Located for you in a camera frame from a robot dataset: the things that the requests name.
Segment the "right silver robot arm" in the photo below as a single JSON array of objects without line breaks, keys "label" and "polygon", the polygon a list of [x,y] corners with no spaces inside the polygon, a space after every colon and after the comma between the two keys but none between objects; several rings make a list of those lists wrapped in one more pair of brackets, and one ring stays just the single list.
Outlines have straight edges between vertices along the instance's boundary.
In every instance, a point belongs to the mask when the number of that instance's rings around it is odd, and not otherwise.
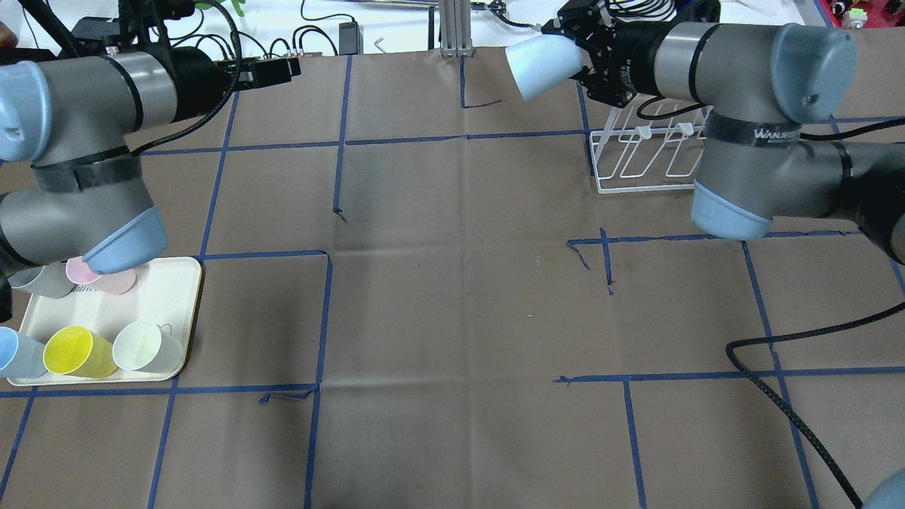
[{"label": "right silver robot arm", "polygon": [[748,241],[776,217],[836,218],[903,262],[903,145],[855,142],[859,129],[802,132],[846,96],[857,56],[850,33],[575,16],[541,31],[590,58],[569,76],[592,100],[621,107],[643,94],[710,107],[693,180],[699,229]]}]

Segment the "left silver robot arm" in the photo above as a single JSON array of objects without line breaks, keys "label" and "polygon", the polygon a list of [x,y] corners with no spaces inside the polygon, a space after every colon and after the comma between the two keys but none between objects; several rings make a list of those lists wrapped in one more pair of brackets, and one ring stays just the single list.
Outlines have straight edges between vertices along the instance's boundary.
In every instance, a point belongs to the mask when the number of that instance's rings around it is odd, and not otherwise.
[{"label": "left silver robot arm", "polygon": [[77,257],[116,274],[161,255],[168,235],[126,136],[300,73],[298,58],[214,62],[158,45],[3,66],[2,158],[30,162],[36,185],[2,194],[2,274]]}]

